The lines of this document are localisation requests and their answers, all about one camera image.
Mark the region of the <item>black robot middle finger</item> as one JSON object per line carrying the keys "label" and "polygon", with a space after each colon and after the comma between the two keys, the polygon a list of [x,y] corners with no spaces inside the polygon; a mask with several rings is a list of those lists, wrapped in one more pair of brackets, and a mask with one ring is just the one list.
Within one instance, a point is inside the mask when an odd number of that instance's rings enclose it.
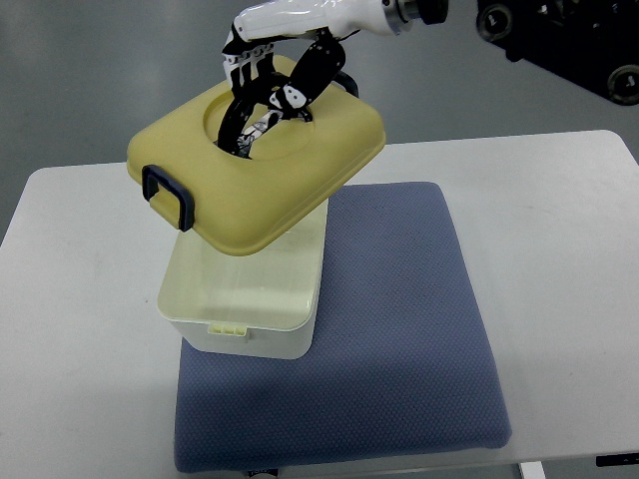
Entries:
{"label": "black robot middle finger", "polygon": [[237,103],[234,106],[234,118],[236,120],[246,120],[256,106],[252,100],[252,93],[258,82],[256,81],[256,70],[252,61],[252,52],[253,50],[236,54],[234,59],[237,71],[237,79],[234,83],[234,96]]}

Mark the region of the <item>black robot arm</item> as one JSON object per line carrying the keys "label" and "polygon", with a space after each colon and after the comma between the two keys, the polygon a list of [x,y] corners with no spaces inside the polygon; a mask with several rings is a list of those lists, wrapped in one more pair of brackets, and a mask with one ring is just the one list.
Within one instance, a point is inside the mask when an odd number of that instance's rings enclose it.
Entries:
{"label": "black robot arm", "polygon": [[[218,146],[246,158],[279,122],[311,121],[310,105],[329,84],[355,95],[342,70],[346,38],[399,35],[447,14],[445,1],[268,1],[243,10],[222,50],[234,99]],[[635,1],[480,1],[475,25],[512,62],[525,59],[618,105],[638,103]]]}

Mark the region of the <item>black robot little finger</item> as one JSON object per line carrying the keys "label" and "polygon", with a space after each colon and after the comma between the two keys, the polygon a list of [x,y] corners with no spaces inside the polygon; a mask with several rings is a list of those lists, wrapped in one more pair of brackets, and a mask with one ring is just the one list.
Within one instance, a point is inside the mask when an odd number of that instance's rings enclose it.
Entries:
{"label": "black robot little finger", "polygon": [[245,127],[245,41],[232,27],[222,50],[223,67],[233,100],[222,119],[219,145],[243,145]]}

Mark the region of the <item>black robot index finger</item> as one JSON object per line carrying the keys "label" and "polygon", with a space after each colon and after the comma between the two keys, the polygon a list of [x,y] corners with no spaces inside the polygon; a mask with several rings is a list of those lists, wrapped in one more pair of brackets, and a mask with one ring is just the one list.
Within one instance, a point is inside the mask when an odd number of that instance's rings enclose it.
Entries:
{"label": "black robot index finger", "polygon": [[255,47],[252,52],[252,61],[256,70],[256,81],[258,82],[252,93],[254,104],[278,108],[280,100],[274,90],[277,78],[274,66],[274,44],[267,43]]}

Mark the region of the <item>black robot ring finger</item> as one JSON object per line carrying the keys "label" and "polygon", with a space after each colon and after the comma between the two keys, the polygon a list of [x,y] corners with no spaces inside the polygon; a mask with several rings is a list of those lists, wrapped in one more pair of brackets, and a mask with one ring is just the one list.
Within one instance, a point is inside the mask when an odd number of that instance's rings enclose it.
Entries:
{"label": "black robot ring finger", "polygon": [[224,134],[238,135],[254,110],[249,95],[253,76],[252,54],[250,52],[225,54],[224,69],[234,96],[225,113]]}

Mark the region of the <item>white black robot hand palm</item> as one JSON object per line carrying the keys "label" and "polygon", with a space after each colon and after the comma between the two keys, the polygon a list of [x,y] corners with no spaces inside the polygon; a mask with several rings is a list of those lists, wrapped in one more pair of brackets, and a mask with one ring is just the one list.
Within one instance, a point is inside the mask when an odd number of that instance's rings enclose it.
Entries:
{"label": "white black robot hand palm", "polygon": [[299,37],[320,29],[338,39],[357,30],[390,36],[399,33],[399,14],[393,1],[269,1],[243,10],[234,27],[245,41]]}

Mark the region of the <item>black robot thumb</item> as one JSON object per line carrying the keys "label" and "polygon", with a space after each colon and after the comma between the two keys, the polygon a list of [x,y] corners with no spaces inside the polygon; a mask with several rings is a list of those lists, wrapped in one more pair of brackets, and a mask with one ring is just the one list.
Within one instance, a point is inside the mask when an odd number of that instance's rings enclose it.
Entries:
{"label": "black robot thumb", "polygon": [[316,39],[302,54],[287,81],[269,97],[269,107],[294,118],[332,82],[345,64],[345,51],[328,29],[318,30]]}

